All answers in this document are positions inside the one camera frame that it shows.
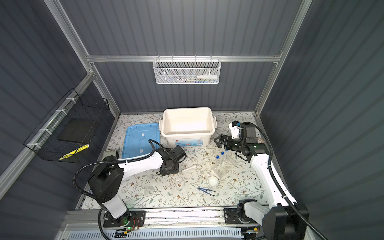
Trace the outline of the white plastic storage box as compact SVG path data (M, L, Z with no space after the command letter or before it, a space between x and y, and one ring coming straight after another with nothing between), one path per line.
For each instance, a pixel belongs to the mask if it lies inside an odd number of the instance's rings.
M167 109L159 120L159 130L169 146L209 145L217 128L217 119L208 107Z

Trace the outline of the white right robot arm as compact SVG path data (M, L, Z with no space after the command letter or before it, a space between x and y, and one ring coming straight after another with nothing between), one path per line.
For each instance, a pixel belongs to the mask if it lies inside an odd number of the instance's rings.
M241 200L237 211L225 209L226 223L257 224L267 240L302 240L306 235L309 211L299 205L283 184L272 163L273 149L263 131L253 123L233 121L231 135L219 135L215 144L233 151L247 161L265 189L268 205L257 200Z

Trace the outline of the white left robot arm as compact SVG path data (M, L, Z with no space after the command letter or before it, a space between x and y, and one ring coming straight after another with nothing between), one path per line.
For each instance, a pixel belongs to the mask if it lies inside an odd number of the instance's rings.
M100 161L91 173L88 184L94 199L106 209L114 219L129 215L129 210L119 195L121 183L133 175L149 170L158 170L161 176L179 172L179 164L186 159L185 151L177 146L153 149L151 153L133 159L118 160L108 156Z

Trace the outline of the blue plastic box lid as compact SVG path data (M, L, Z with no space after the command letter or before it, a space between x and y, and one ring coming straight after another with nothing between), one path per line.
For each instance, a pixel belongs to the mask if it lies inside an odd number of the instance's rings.
M158 123L140 124L128 127L123 145L122 158L140 157L149 154L152 146L148 140L160 142Z

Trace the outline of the blue tweezers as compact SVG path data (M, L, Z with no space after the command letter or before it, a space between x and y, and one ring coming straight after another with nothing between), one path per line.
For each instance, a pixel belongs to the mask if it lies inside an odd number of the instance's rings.
M204 189L204 188L198 188L198 190L200 190L200 191L202 191L202 192L204 192L204 193L206 193L206 194L208 194L210 196L213 196L213 197L216 196L216 194L215 194L216 191L214 191L214 190Z

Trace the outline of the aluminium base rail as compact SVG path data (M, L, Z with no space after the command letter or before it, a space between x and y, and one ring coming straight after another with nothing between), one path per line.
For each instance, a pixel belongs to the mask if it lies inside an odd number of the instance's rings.
M200 228L200 227L257 227L256 223L226 224L228 218L224 213L225 207L186 207L186 208L148 208L131 209L130 211L145 211L144 225L141 229L160 228ZM59 230L69 229L98 229L98 210L68 211Z

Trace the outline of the white pestle rod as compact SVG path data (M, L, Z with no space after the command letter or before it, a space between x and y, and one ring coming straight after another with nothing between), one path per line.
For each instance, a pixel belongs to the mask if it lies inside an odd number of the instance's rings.
M191 171L191 170L193 170L193 169L196 169L197 168L197 165L196 164L194 164L194 165L192 165L192 166L190 166L190 167L188 167L188 168L185 168L185 169L183 169L183 170L181 170L181 172L187 172L187 171Z

